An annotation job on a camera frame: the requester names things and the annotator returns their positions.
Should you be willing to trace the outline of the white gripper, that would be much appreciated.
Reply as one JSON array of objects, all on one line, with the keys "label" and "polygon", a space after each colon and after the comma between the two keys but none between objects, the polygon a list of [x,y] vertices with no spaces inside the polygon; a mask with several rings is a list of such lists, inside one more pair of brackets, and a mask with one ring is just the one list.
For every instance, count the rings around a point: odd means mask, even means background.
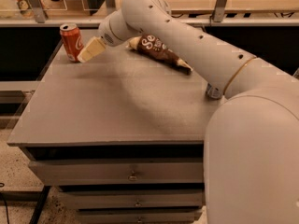
[{"label": "white gripper", "polygon": [[139,32],[127,24],[120,9],[102,20],[98,34],[104,41],[100,37],[92,37],[78,55],[81,63],[86,63],[102,53],[106,49],[106,44],[116,47],[130,38],[139,36]]}]

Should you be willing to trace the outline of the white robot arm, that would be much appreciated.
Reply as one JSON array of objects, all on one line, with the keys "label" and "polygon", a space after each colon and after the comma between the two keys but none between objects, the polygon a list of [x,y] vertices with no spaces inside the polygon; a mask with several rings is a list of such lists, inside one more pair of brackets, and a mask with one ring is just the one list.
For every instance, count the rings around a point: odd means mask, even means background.
[{"label": "white robot arm", "polygon": [[172,18],[164,0],[123,0],[79,54],[149,34],[226,99],[206,127],[208,224],[299,224],[299,81],[274,65]]}]

